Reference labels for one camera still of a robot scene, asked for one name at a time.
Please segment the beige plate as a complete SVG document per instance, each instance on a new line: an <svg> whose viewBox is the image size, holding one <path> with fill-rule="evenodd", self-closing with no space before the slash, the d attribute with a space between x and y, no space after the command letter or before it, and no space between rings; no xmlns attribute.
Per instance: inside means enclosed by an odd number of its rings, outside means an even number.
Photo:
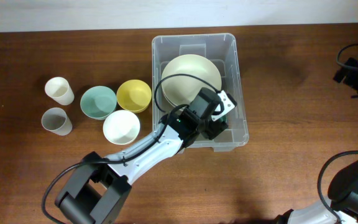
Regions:
<svg viewBox="0 0 358 224"><path fill-rule="evenodd" d="M163 70L161 84L167 100L174 106L189 104L205 87L212 91L222 88L218 68L205 57L186 54L171 60Z"/></svg>

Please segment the mint green plastic cup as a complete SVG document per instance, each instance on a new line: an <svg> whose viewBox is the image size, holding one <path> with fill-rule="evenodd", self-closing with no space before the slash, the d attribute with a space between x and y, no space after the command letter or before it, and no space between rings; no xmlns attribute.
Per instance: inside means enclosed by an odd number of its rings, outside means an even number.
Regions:
<svg viewBox="0 0 358 224"><path fill-rule="evenodd" d="M217 118L216 116L212 116L211 119L213 121L226 122L227 121L227 116L224 115L224 116L221 116L220 118Z"/></svg>

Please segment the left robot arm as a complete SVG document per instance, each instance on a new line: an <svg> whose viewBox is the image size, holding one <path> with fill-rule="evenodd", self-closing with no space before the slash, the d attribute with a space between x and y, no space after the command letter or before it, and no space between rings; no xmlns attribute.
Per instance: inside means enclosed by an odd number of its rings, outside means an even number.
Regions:
<svg viewBox="0 0 358 224"><path fill-rule="evenodd" d="M91 152L59 174L59 179L68 172L71 176L55 206L72 223L114 223L139 177L192 145L199 135L220 135L228 127L224 116L236 105L225 91L202 88L191 103L176 106L155 131L131 147L105 157Z"/></svg>

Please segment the translucent grey plastic cup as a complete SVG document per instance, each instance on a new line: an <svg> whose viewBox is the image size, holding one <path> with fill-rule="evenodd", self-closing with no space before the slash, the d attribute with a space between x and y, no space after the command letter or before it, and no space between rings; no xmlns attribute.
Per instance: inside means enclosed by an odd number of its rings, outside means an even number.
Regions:
<svg viewBox="0 0 358 224"><path fill-rule="evenodd" d="M61 108L47 110L42 116L41 123L44 129L59 136L66 136L73 129L68 115Z"/></svg>

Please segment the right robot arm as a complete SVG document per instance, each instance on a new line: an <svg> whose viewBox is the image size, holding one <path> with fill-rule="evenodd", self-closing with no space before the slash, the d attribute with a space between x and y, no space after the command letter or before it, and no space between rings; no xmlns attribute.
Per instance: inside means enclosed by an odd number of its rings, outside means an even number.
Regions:
<svg viewBox="0 0 358 224"><path fill-rule="evenodd" d="M358 98L358 60L349 58L340 63L334 80L352 87ZM358 151L345 151L324 163L318 176L319 201L301 210L289 210L279 215L274 223L358 223L358 160L341 169L332 179L328 196L322 193L321 183L328 166L344 156L358 155Z"/></svg>

